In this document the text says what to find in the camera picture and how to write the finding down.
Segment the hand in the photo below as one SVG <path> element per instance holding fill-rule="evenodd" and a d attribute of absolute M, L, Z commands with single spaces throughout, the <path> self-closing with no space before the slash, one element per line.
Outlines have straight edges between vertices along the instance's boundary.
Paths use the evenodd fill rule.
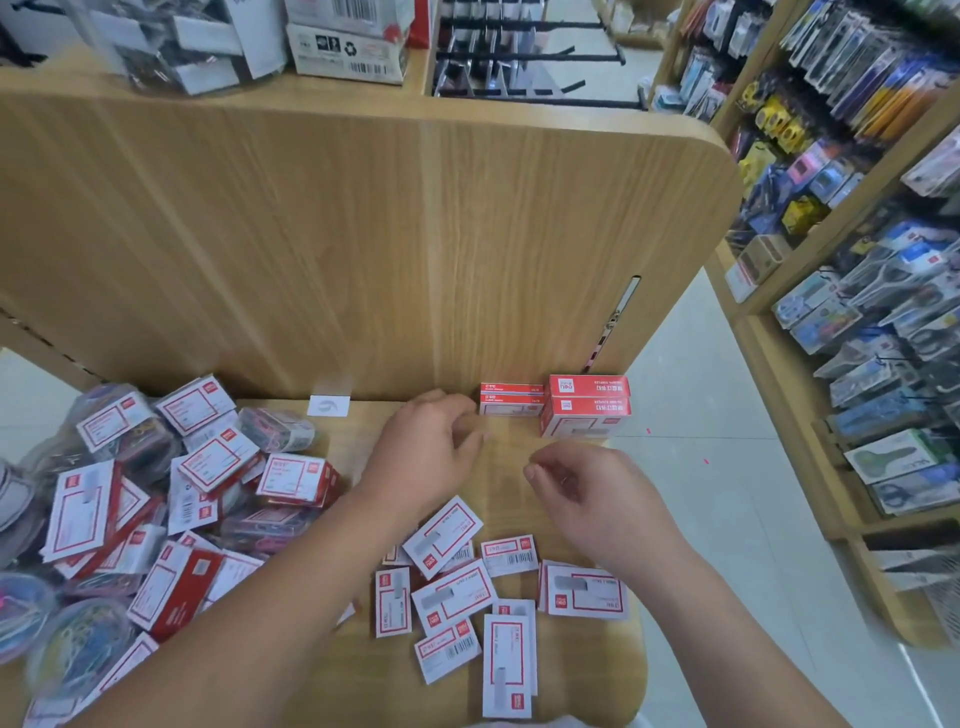
<path fill-rule="evenodd" d="M 466 422 L 475 411 L 469 397 L 440 389 L 408 401 L 384 425 L 355 490 L 415 527 L 453 497 L 480 454 L 484 435 Z"/>
<path fill-rule="evenodd" d="M 566 539 L 635 592 L 692 552 L 653 483 L 620 450 L 556 442 L 533 453 L 523 475 Z"/>

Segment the white cardboard box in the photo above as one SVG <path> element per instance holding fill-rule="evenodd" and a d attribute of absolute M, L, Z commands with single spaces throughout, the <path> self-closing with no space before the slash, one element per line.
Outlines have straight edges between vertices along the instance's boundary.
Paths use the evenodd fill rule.
<path fill-rule="evenodd" d="M 536 571 L 540 567 L 532 534 L 486 541 L 480 545 L 480 556 L 492 577 Z"/>
<path fill-rule="evenodd" d="M 530 694 L 537 697 L 537 602 L 533 599 L 495 599 L 493 613 L 530 620 Z"/>
<path fill-rule="evenodd" d="M 413 593 L 423 631 L 432 637 L 450 622 L 486 609 L 496 599 L 496 589 L 481 559 L 427 584 Z"/>
<path fill-rule="evenodd" d="M 237 427 L 228 426 L 180 462 L 178 470 L 204 493 L 228 486 L 260 452 Z"/>
<path fill-rule="evenodd" d="M 483 717 L 529 718 L 530 620 L 484 615 Z"/>
<path fill-rule="evenodd" d="M 413 631 L 410 619 L 410 568 L 387 569 L 373 575 L 376 636 L 393 637 Z"/>
<path fill-rule="evenodd" d="M 403 84 L 407 49 L 400 42 L 288 25 L 297 73 L 377 84 Z"/>
<path fill-rule="evenodd" d="M 427 685 L 432 685 L 480 654 L 480 643 L 469 619 L 451 622 L 433 637 L 414 645 Z"/>
<path fill-rule="evenodd" d="M 593 619 L 628 619 L 627 588 L 602 569 L 557 566 L 544 569 L 547 614 Z"/>
<path fill-rule="evenodd" d="M 424 576 L 432 579 L 453 554 L 483 528 L 483 522 L 460 496 L 454 496 L 417 533 L 407 539 L 403 550 Z"/>
<path fill-rule="evenodd" d="M 416 14 L 414 0 L 286 0 L 296 25 L 402 40 Z"/>
<path fill-rule="evenodd" d="M 180 436 L 185 437 L 232 412 L 236 405 L 216 377 L 209 375 L 182 386 L 155 407 Z"/>

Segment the forearm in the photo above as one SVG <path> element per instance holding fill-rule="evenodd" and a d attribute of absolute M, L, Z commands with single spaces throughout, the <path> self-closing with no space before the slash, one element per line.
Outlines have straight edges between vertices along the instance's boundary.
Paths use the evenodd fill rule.
<path fill-rule="evenodd" d="M 273 724 L 410 520 L 363 489 L 349 492 L 71 725 Z"/>
<path fill-rule="evenodd" d="M 848 726 L 713 567 L 686 543 L 667 558 L 663 577 L 627 581 L 644 595 L 710 728 Z"/>

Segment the wooden countertop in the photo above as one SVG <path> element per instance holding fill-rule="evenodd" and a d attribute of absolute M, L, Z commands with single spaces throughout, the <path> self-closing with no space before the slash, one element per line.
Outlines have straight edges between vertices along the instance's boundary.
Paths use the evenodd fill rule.
<path fill-rule="evenodd" d="M 305 401 L 241 401 L 304 414 Z M 399 402 L 355 401 L 346 418 L 315 418 L 323 434 L 309 451 L 325 455 L 350 482 L 356 482 L 373 444 Z M 547 519 L 520 469 L 544 440 L 536 419 L 480 418 L 491 438 L 461 496 L 483 520 L 480 541 L 533 533 L 540 558 L 588 565 Z M 505 598 L 537 596 L 534 571 L 498 577 L 493 584 Z M 284 725 L 468 726 L 481 722 L 482 661 L 423 684 L 412 635 L 375 640 L 370 594 L 359 595 L 361 612 L 326 645 L 313 672 L 285 713 Z M 646 691 L 647 661 L 639 611 L 632 599 L 628 621 L 549 617 L 537 614 L 540 695 L 534 719 L 574 715 L 591 726 L 622 726 L 639 710 Z M 483 614 L 473 617 L 483 633 Z"/>

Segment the right hand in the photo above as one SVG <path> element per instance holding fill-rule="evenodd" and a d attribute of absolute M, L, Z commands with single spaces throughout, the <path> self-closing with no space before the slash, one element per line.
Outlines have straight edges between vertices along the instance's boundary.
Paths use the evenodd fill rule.
<path fill-rule="evenodd" d="M 691 550 L 653 483 L 620 450 L 562 440 L 534 452 L 523 475 L 566 539 L 635 591 Z"/>

